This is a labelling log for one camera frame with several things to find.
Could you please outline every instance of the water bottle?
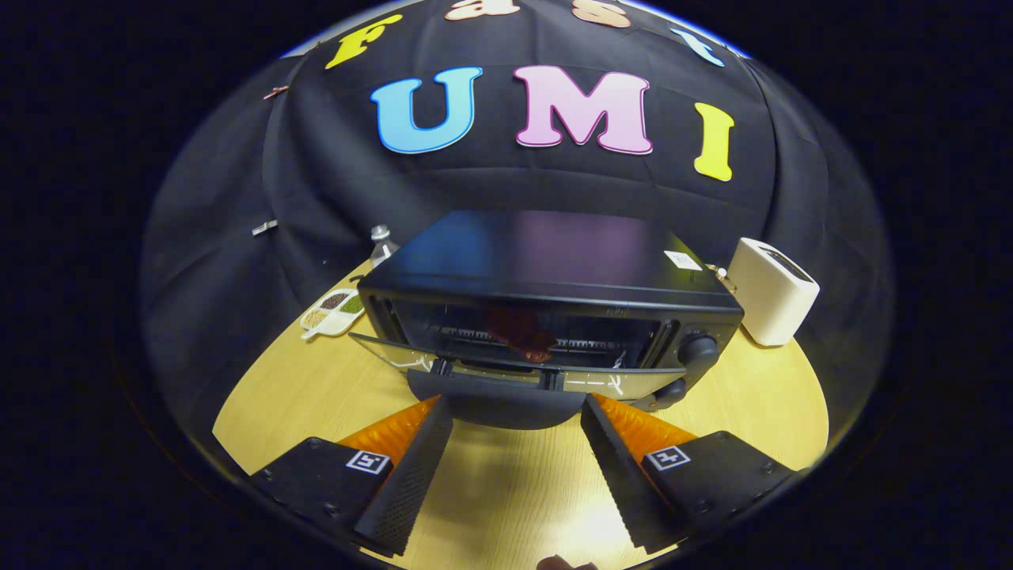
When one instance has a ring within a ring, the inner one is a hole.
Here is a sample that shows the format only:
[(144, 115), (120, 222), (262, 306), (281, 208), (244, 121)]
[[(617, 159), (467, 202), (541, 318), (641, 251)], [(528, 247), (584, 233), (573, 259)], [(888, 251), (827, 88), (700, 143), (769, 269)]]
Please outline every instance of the water bottle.
[(372, 230), (373, 242), (376, 246), (373, 247), (373, 254), (370, 255), (370, 262), (373, 263), (373, 268), (380, 265), (387, 257), (394, 254), (394, 251), (398, 250), (400, 247), (397, 243), (390, 240), (390, 230), (387, 229), (386, 225), (380, 224), (374, 226)]

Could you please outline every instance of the pink letter m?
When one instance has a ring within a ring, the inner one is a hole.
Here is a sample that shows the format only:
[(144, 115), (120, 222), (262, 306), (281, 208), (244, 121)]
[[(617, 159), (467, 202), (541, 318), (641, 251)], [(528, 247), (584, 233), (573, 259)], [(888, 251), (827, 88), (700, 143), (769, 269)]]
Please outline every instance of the pink letter m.
[(598, 144), (629, 154), (651, 151), (643, 121), (643, 92), (650, 87), (646, 79), (612, 71), (585, 95), (569, 75), (554, 65), (520, 67), (514, 76), (528, 87), (528, 126), (517, 134), (517, 142), (525, 146), (559, 144), (563, 136), (552, 128), (555, 109), (576, 144), (588, 142), (598, 121), (608, 115)]

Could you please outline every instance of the letter u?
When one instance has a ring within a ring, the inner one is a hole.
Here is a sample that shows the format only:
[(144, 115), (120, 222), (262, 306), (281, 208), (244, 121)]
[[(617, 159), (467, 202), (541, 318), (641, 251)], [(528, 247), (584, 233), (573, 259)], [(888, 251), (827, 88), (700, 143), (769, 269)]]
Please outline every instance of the letter u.
[(370, 100), (377, 103), (380, 141), (402, 154), (431, 152), (459, 141), (475, 121), (473, 83), (481, 74), (480, 67), (457, 67), (436, 74), (433, 80), (443, 83), (447, 91), (447, 118), (432, 129), (416, 127), (411, 109), (412, 93), (421, 80), (403, 79), (373, 91)]

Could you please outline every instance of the white toaster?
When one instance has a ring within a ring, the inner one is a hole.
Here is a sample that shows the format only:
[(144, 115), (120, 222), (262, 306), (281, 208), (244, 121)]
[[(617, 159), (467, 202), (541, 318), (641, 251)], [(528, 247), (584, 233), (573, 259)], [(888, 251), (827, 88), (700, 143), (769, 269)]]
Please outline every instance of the white toaster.
[(746, 312), (743, 327), (764, 346), (788, 343), (820, 294), (815, 279), (787, 255), (749, 237), (738, 239), (728, 279)]

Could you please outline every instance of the oven top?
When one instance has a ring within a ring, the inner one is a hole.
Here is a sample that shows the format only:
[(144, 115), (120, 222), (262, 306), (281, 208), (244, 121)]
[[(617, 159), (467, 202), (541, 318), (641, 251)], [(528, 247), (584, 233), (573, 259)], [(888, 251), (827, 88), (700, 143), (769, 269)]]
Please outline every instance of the oven top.
[(466, 295), (494, 291), (504, 297), (564, 293), (649, 303), (663, 298), (676, 303), (673, 295), (681, 294), (706, 299), (704, 305), (737, 309), (713, 271), (668, 228), (635, 218), (568, 212), (452, 212), (371, 271), (360, 287), (466, 290)]

